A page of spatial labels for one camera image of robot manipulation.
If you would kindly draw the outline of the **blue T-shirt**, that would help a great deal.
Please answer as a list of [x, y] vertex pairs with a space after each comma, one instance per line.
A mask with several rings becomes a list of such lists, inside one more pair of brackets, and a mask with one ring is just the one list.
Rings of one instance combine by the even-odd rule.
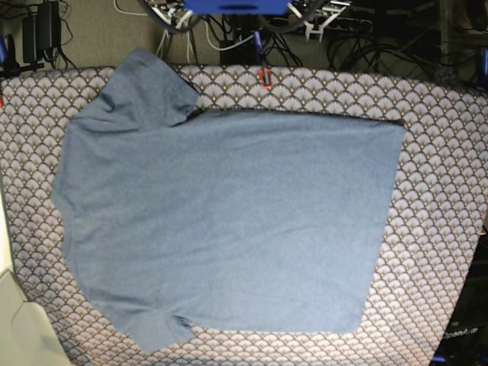
[[147, 352], [193, 326], [356, 331], [405, 128], [197, 98], [135, 50], [68, 122], [50, 198], [82, 293]]

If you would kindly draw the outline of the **red table clamp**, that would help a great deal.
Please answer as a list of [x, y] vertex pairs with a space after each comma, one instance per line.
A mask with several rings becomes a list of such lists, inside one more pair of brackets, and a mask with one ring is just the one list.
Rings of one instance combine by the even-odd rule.
[[271, 89], [273, 86], [272, 83], [272, 74], [269, 68], [260, 68], [258, 72], [259, 80], [261, 87], [264, 89]]

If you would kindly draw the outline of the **black power strip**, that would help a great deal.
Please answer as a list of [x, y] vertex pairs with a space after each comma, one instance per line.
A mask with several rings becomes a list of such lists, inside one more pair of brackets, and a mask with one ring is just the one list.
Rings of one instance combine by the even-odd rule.
[[361, 18], [345, 17], [338, 13], [315, 13], [302, 24], [295, 15], [290, 15], [284, 23], [285, 27], [295, 26], [291, 32], [309, 32], [310, 36], [318, 37], [330, 32], [359, 32], [371, 33], [374, 29], [373, 21]]

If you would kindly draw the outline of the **fan-patterned table cloth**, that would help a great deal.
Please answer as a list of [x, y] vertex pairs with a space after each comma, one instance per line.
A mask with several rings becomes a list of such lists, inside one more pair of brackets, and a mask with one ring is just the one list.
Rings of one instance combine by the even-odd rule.
[[143, 352], [79, 290], [64, 264], [49, 196], [66, 123], [111, 68], [40, 72], [1, 83], [1, 177], [18, 283], [79, 365], [427, 365], [454, 312], [487, 212], [487, 97], [395, 77], [274, 67], [179, 66], [199, 108], [252, 108], [400, 120], [406, 135], [379, 259], [357, 332], [196, 328]]

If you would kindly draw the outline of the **black power adapter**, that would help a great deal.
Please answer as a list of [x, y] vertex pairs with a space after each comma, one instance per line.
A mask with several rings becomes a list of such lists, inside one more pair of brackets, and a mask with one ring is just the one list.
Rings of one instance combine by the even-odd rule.
[[55, 51], [61, 46], [59, 1], [45, 1], [35, 13], [28, 12], [21, 21], [22, 53], [25, 63], [54, 63]]

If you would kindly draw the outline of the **white plastic bin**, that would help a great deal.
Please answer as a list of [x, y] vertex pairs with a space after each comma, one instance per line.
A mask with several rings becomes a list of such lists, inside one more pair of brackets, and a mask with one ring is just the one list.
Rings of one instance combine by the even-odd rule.
[[1, 364], [71, 364], [46, 312], [27, 300], [9, 270], [1, 274]]

